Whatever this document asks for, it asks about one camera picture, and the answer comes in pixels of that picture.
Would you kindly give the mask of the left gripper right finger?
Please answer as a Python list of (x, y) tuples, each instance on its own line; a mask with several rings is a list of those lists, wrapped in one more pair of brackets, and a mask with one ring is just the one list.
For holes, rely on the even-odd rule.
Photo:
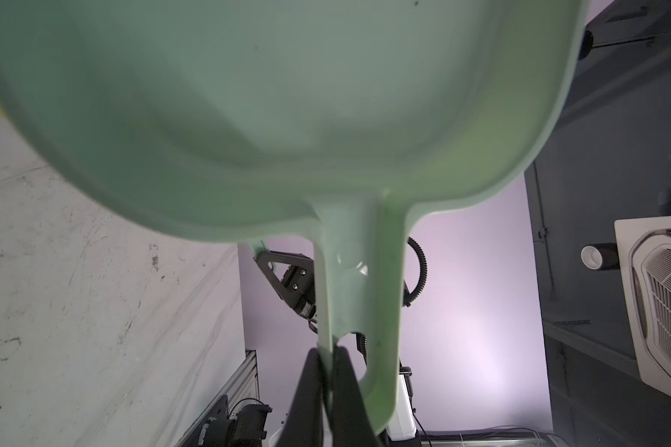
[(335, 447), (377, 447), (378, 435), (365, 411), (359, 384), (346, 348), (334, 352), (331, 373), (332, 403), (330, 428)]

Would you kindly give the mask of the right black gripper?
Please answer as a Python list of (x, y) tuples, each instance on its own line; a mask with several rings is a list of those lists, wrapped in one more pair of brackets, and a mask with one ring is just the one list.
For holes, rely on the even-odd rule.
[(268, 284), (290, 309), (305, 320), (315, 316), (315, 277), (311, 258), (300, 253), (266, 251), (255, 262)]

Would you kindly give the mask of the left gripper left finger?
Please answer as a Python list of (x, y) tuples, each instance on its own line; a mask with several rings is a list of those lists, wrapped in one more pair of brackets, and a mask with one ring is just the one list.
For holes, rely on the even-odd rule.
[(307, 355), (277, 447), (324, 445), (324, 373), (317, 348)]

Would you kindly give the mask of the green plastic dustpan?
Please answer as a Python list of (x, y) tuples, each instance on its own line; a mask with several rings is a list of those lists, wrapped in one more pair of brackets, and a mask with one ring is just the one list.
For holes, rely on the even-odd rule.
[(84, 194), (213, 242), (315, 248), (322, 369), (395, 410), (404, 250), (521, 175), (585, 1), (0, 1), (0, 107)]

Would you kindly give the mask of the green hand brush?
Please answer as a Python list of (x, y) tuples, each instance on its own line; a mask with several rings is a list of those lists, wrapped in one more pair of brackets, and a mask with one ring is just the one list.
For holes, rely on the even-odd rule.
[(250, 240), (247, 245), (253, 253), (253, 259), (257, 260), (261, 253), (268, 251), (268, 246), (264, 240)]

